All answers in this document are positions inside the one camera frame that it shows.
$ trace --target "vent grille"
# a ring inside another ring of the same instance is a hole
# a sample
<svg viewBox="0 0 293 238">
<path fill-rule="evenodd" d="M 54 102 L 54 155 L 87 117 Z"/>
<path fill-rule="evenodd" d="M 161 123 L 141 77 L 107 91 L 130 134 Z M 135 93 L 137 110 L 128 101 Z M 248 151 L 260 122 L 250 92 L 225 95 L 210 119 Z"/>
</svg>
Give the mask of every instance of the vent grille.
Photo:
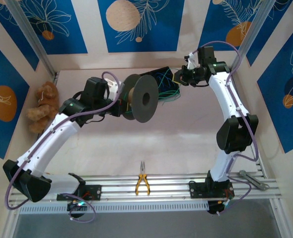
<svg viewBox="0 0 293 238">
<path fill-rule="evenodd" d="M 116 212 L 172 212 L 172 211 L 207 211 L 207 201 L 184 202 L 132 202 L 132 203 L 96 203 L 93 204 L 96 213 Z M 92 212 L 83 207 L 73 213 Z M 28 204 L 21 208 L 20 214 L 61 214 L 68 213 L 67 204 Z"/>
</svg>

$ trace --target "yellow-handled pliers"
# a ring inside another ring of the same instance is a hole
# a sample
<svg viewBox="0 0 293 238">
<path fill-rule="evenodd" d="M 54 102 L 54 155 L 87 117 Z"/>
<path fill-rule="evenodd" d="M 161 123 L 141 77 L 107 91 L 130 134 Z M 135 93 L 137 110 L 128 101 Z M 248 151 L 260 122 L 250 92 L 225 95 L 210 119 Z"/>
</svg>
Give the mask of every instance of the yellow-handled pliers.
<svg viewBox="0 0 293 238">
<path fill-rule="evenodd" d="M 137 185 L 136 185 L 136 195 L 139 194 L 139 186 L 140 186 L 140 183 L 141 183 L 142 179 L 143 179 L 144 182 L 146 183 L 147 194 L 150 195 L 150 185 L 149 185 L 149 183 L 148 183 L 148 181 L 147 181 L 146 165 L 145 165 L 144 161 L 141 161 L 139 180 L 138 180 L 138 183 L 137 183 Z"/>
</svg>

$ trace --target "cable clip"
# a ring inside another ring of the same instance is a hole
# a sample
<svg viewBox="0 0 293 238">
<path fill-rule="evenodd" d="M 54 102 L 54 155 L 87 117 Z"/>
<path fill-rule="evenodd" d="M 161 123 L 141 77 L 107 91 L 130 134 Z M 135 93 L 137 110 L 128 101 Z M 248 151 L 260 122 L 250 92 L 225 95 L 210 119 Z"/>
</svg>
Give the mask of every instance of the cable clip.
<svg viewBox="0 0 293 238">
<path fill-rule="evenodd" d="M 225 206 L 227 206 L 229 202 L 230 202 L 230 199 L 228 199 L 226 202 L 223 202 L 223 204 L 224 204 Z"/>
<path fill-rule="evenodd" d="M 27 161 L 29 163 L 31 160 L 28 157 L 25 157 L 24 161 Z"/>
</svg>

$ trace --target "teddy bear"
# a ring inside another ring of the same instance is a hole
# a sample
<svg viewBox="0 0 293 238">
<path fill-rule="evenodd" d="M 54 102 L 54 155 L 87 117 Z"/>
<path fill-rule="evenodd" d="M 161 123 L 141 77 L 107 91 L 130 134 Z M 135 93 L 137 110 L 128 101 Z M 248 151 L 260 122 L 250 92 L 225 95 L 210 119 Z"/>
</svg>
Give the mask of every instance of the teddy bear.
<svg viewBox="0 0 293 238">
<path fill-rule="evenodd" d="M 46 82 L 36 90 L 35 95 L 38 99 L 38 105 L 28 109 L 26 115 L 34 121 L 29 126 L 29 130 L 33 133 L 42 133 L 50 120 L 53 120 L 58 113 L 58 90 L 53 83 Z"/>
</svg>

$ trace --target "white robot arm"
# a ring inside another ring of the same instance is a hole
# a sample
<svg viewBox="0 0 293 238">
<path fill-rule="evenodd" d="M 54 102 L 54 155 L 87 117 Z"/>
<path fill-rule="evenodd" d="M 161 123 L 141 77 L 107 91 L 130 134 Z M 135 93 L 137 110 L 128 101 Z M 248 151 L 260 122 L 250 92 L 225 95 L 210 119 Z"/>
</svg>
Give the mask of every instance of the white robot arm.
<svg viewBox="0 0 293 238">
<path fill-rule="evenodd" d="M 84 91 L 66 100 L 59 114 L 34 145 L 16 162 L 5 162 L 3 170 L 13 186 L 33 202 L 40 201 L 49 193 L 81 195 L 85 184 L 77 175 L 55 176 L 44 171 L 68 138 L 76 134 L 87 120 L 93 118 L 93 114 L 72 118 L 73 115 L 107 108 L 107 105 L 111 107 L 98 115 L 111 114 L 119 117 L 126 110 L 127 103 L 118 99 L 123 88 L 122 82 L 118 83 L 106 78 L 92 77 L 87 80 Z"/>
<path fill-rule="evenodd" d="M 216 137 L 220 153 L 205 182 L 189 183 L 192 198 L 218 198 L 223 197 L 225 189 L 232 188 L 228 173 L 240 153 L 251 145 L 258 118 L 250 115 L 243 106 L 233 86 L 229 68 L 225 62 L 217 62 L 213 47 L 198 48 L 197 53 L 199 66 L 195 65 L 194 52 L 190 53 L 184 58 L 187 66 L 183 65 L 174 74 L 173 81 L 184 86 L 210 86 L 220 104 L 224 117 L 224 124 Z M 201 81 L 205 81 L 206 85 L 199 84 Z"/>
</svg>

